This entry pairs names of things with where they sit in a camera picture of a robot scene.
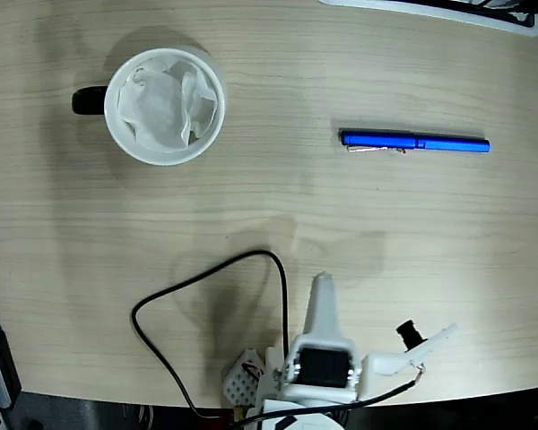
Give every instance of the cable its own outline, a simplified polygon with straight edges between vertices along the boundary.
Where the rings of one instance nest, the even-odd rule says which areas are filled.
[[[486,5],[487,5],[488,3],[490,3],[491,1],[492,1],[492,0],[483,0],[483,1],[481,1],[480,3],[478,3],[478,4],[475,4],[474,7],[478,7],[478,8],[480,9],[481,7],[486,6]]]
[[[157,300],[160,297],[164,297],[167,294],[173,293],[175,291],[178,291],[182,288],[188,287],[192,284],[195,284],[196,282],[199,282],[200,280],[204,280],[205,278],[208,278],[212,276],[213,274],[217,273],[218,271],[221,271],[225,269],[228,266],[231,266],[232,264],[236,262],[240,262],[241,260],[245,260],[246,258],[252,257],[254,255],[265,255],[273,260],[275,265],[277,266],[277,269],[279,271],[279,275],[281,277],[281,288],[282,288],[282,330],[283,330],[283,354],[285,357],[289,354],[289,315],[288,315],[288,305],[287,305],[287,278],[285,276],[285,269],[281,263],[281,260],[279,260],[279,257],[272,253],[271,251],[266,251],[264,249],[257,249],[254,251],[249,251],[240,255],[236,255],[233,258],[230,258],[226,262],[222,262],[221,264],[218,264],[217,266],[212,267],[208,271],[204,271],[203,273],[194,276],[193,278],[190,278],[188,280],[185,280],[183,282],[178,283],[177,285],[174,285],[172,287],[165,288],[161,291],[158,291],[157,293],[153,293],[149,295],[148,297],[140,300],[132,309],[131,313],[131,319],[132,324],[134,326],[134,330],[137,333],[137,335],[140,337],[140,339],[143,341],[143,343],[147,346],[147,348],[150,349],[150,351],[155,355],[158,360],[163,364],[163,366],[168,369],[169,374],[173,377],[175,382],[177,383],[179,390],[181,391],[181,394],[183,394],[184,399],[187,402],[187,405],[191,408],[191,410],[200,418],[221,418],[219,416],[209,417],[209,416],[203,416],[199,413],[197,408],[195,407],[194,402],[191,400],[191,397],[189,397],[189,393],[187,392],[186,386],[181,381],[181,378],[179,377],[178,373],[173,369],[167,358],[161,354],[161,351],[153,344],[153,342],[148,338],[148,336],[143,332],[142,328],[140,327],[139,322],[137,321],[137,313],[147,305],[148,303],[152,302],[153,300]]]
[[[267,412],[264,414],[254,415],[252,417],[242,419],[241,421],[238,421],[232,426],[229,426],[228,430],[239,430],[241,428],[245,428],[245,426],[249,426],[254,423],[259,423],[267,419],[275,419],[275,418],[283,418],[283,417],[298,417],[301,415],[312,415],[312,414],[327,414],[327,413],[342,411],[342,410],[345,411],[345,410],[365,408],[367,406],[374,405],[375,403],[379,403],[380,401],[390,399],[391,397],[394,397],[398,394],[401,394],[402,392],[405,392],[411,389],[414,385],[416,385],[419,382],[419,380],[421,379],[421,375],[422,375],[422,372],[419,372],[417,377],[413,379],[412,381],[409,381],[408,383],[404,383],[403,385],[396,387],[395,389],[389,392],[386,392],[385,394],[381,394],[380,396],[373,397],[372,399],[355,401],[353,403],[346,403],[342,405],[319,406],[319,407],[314,407],[314,408],[302,408],[302,409],[275,410],[274,412]]]

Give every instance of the pen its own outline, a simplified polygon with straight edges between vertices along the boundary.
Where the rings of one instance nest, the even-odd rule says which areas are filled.
[[[433,150],[490,152],[490,142],[475,137],[441,136],[410,132],[341,130],[341,143],[349,152],[381,150]]]

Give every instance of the black object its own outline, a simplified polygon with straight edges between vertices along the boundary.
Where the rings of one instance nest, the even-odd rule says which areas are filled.
[[[104,115],[108,87],[86,87],[72,96],[72,110],[78,115]]]
[[[414,323],[412,320],[403,322],[397,329],[396,332],[401,335],[403,338],[404,345],[411,350],[414,347],[420,345],[426,339],[423,339],[421,334],[416,331],[414,328]]]
[[[346,351],[304,348],[299,353],[301,366],[295,383],[344,388],[347,385],[350,358]]]
[[[291,427],[293,424],[297,422],[297,418],[295,417],[285,417],[281,421],[279,421],[277,424],[275,424],[275,430],[285,430],[287,427]]]
[[[44,430],[44,425],[34,420],[28,425],[28,430]]]

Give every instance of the white tissue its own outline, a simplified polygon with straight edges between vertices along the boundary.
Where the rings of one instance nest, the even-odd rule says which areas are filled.
[[[217,95],[203,70],[174,56],[140,64],[119,91],[117,112],[135,140],[157,152],[180,151],[189,136],[203,136],[217,110]]]

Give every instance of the mug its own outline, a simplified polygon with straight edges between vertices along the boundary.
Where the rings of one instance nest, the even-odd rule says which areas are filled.
[[[191,142],[183,150],[157,152],[149,150],[135,140],[134,130],[121,119],[117,112],[119,91],[127,77],[139,65],[159,56],[176,56],[203,70],[217,95],[217,110],[205,134]],[[82,88],[72,96],[72,110],[78,115],[104,115],[109,133],[117,145],[140,161],[154,166],[175,166],[202,154],[218,136],[227,106],[227,83],[219,65],[202,49],[196,47],[159,47],[143,51],[123,63],[109,81],[107,87]]]

